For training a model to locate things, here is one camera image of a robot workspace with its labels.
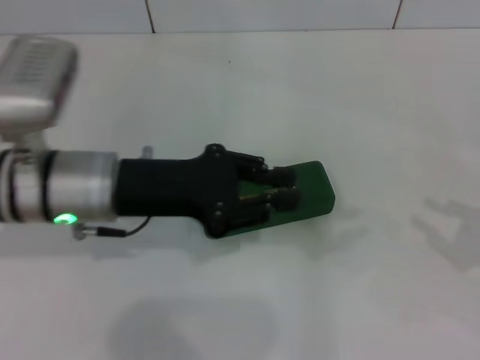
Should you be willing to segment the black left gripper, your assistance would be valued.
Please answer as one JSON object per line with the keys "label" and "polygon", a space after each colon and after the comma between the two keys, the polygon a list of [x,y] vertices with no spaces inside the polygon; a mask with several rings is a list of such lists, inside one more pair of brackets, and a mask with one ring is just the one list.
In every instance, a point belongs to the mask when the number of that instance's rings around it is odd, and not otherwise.
{"label": "black left gripper", "polygon": [[187,217],[219,239],[232,231],[265,224],[275,212],[299,207],[296,188],[247,190],[246,181],[294,187],[292,167],[270,168],[263,157],[228,151],[220,144],[187,160],[122,159],[113,194],[119,217]]}

